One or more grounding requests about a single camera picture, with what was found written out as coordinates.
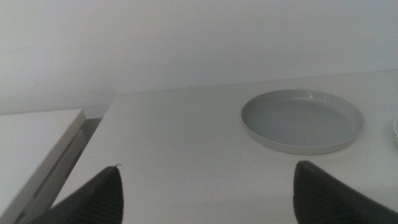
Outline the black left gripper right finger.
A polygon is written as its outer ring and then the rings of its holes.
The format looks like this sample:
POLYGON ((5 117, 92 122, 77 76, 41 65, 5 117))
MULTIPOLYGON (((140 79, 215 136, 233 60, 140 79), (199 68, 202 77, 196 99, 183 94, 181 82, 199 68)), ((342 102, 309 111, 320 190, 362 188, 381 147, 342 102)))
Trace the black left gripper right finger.
POLYGON ((309 161, 294 172, 298 223, 397 223, 397 212, 359 193, 309 161))

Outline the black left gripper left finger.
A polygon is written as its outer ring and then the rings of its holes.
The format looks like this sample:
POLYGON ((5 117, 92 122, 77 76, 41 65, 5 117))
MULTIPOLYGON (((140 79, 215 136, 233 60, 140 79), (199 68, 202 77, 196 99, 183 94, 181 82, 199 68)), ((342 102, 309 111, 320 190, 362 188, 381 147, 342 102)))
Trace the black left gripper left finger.
POLYGON ((121 174, 106 167, 30 224, 121 224, 124 197, 121 174))

